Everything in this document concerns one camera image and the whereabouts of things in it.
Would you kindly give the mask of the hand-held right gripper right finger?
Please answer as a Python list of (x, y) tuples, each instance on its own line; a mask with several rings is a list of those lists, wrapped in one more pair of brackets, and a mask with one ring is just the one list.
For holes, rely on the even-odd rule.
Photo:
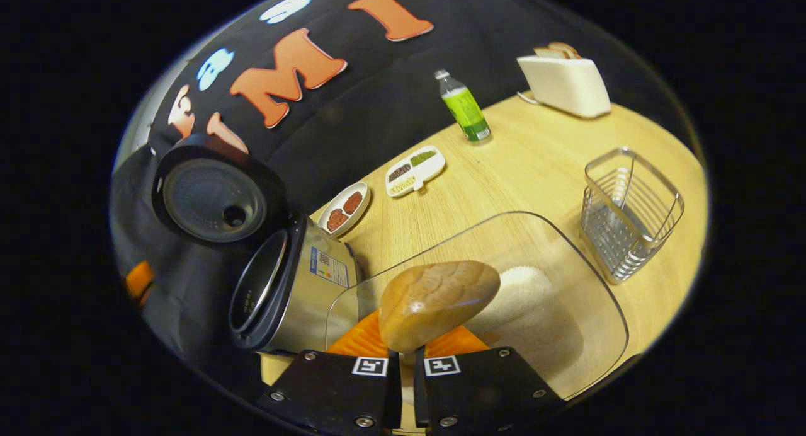
[(412, 400), (426, 434), (537, 434), (567, 407), (510, 346), (431, 358), (419, 347)]

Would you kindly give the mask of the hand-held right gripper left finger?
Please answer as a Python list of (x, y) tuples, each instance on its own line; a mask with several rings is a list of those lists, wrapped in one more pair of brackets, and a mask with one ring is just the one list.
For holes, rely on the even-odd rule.
[(256, 406), (306, 434), (391, 434), (400, 428), (400, 362), (381, 340), (378, 311), (329, 351), (294, 356)]

